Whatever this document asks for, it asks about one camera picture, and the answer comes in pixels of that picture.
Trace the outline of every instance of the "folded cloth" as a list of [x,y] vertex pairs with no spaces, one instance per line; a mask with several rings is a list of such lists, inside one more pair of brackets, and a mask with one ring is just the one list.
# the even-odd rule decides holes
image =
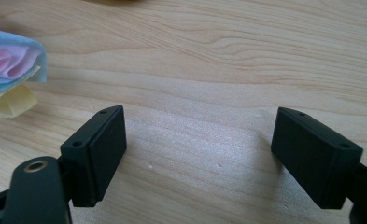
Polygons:
[[0,92],[0,119],[16,117],[37,103],[35,96],[24,85]]
[[[23,55],[22,56],[23,58],[21,58],[21,63],[18,61],[14,61],[18,63],[16,67],[11,69],[12,71],[6,70],[7,72],[6,71],[4,73],[0,72],[0,91],[6,91],[8,89],[11,89],[12,87],[18,85],[25,79],[27,79],[28,81],[37,81],[37,82],[45,82],[47,80],[47,55],[46,50],[40,43],[24,36],[14,35],[0,31],[0,49],[6,49],[6,46],[9,46],[9,48],[11,47],[16,48],[16,50],[26,49],[26,54],[24,55],[20,54],[21,56]],[[1,50],[0,58],[1,57],[3,58],[3,55],[6,55],[6,53],[7,52],[5,50]],[[5,58],[4,61],[2,60],[0,62],[0,70],[3,68],[3,66],[8,66],[6,64],[7,64],[7,58]],[[24,72],[24,74],[20,76],[19,72],[25,70],[28,67],[30,67],[29,70]],[[38,71],[35,74],[33,74],[33,70],[37,67],[39,67]]]
[[0,77],[16,79],[34,66],[39,49],[27,46],[0,46]]

